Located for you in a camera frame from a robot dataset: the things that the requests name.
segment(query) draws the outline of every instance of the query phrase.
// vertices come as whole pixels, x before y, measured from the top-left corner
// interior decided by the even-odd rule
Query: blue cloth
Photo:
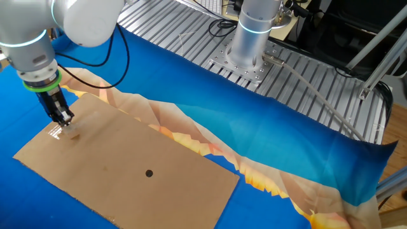
[[[7,111],[0,113],[0,228],[117,228],[12,159],[51,119],[34,93],[23,88],[14,69],[7,67],[0,77],[9,85],[0,92],[0,108]],[[68,104],[76,101],[74,94],[62,90]],[[244,176],[221,156],[207,158],[240,176],[216,228],[310,228],[288,198],[271,197],[246,184]]]
[[[248,91],[227,79],[125,31],[130,47],[128,76],[122,92],[176,104],[239,155],[284,172],[336,188],[355,206],[371,199],[387,160],[396,147],[349,139],[295,112],[273,98]],[[126,51],[116,30],[111,59],[103,67],[87,67],[67,58],[66,67],[85,67],[110,84],[126,66]],[[55,43],[66,47],[67,39]],[[102,62],[108,42],[97,48],[72,46],[65,54]]]
[[[393,146],[347,139],[271,98],[262,97],[183,58],[125,32],[131,52],[128,76],[118,89],[148,99],[173,102],[188,116],[251,160],[339,189],[353,205],[370,199]],[[109,62],[88,68],[115,83],[126,55],[115,33]],[[101,62],[108,44],[97,48],[55,43],[87,62]],[[84,67],[59,57],[66,67]],[[110,222],[12,159],[51,120],[15,71],[0,74],[0,228],[115,228]],[[64,91],[72,104],[77,98]],[[238,174],[224,158],[208,158]],[[271,197],[240,181],[217,228],[310,228],[291,201]]]

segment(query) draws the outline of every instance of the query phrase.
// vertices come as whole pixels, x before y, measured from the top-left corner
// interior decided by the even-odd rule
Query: black dot
[[[152,177],[152,176],[153,176],[153,171],[147,170],[147,171],[146,171],[146,176],[147,176],[147,177]]]

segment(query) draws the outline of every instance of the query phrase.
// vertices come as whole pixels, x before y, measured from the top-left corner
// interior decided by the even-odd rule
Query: cardboard sheet
[[[80,135],[51,123],[14,158],[120,228],[214,228],[238,176],[84,95]]]

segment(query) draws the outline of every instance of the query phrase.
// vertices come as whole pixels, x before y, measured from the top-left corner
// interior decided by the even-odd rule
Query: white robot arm
[[[46,30],[62,28],[78,45],[95,47],[109,39],[125,3],[134,0],[1,0],[0,48],[36,92],[48,116],[62,127],[74,116],[59,87],[55,52]]]

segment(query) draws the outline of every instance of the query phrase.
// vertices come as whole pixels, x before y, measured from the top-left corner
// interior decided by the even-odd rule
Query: white cable
[[[361,141],[366,141],[364,137],[358,133],[358,131],[315,89],[302,75],[300,75],[297,71],[295,71],[291,66],[287,65],[286,63],[282,64],[283,67],[290,70],[293,75],[295,75],[299,80],[307,85],[309,89],[320,99],[323,101],[325,106],[327,106],[335,115],[338,117],[345,126],[347,126]]]

